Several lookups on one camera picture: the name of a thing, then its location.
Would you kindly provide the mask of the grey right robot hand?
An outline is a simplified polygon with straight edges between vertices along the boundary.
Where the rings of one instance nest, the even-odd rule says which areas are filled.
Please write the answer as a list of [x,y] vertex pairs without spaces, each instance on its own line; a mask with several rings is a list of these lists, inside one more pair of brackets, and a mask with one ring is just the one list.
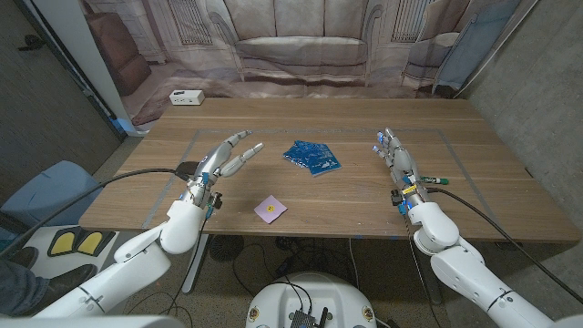
[[414,157],[402,145],[399,138],[392,130],[386,128],[377,133],[377,140],[379,145],[373,146],[373,151],[389,168],[390,176],[401,199],[411,207],[428,202],[430,198],[420,181]]

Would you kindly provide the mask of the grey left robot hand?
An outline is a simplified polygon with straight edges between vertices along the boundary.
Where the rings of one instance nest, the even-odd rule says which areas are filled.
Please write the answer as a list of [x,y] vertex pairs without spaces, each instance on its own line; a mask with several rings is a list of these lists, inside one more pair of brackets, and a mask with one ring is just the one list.
[[238,132],[226,138],[205,155],[196,167],[193,177],[187,183],[188,195],[185,197],[187,201],[204,208],[210,199],[211,188],[218,178],[234,175],[248,160],[263,149],[264,144],[259,143],[246,150],[242,155],[231,158],[231,152],[235,146],[250,134],[249,130]]

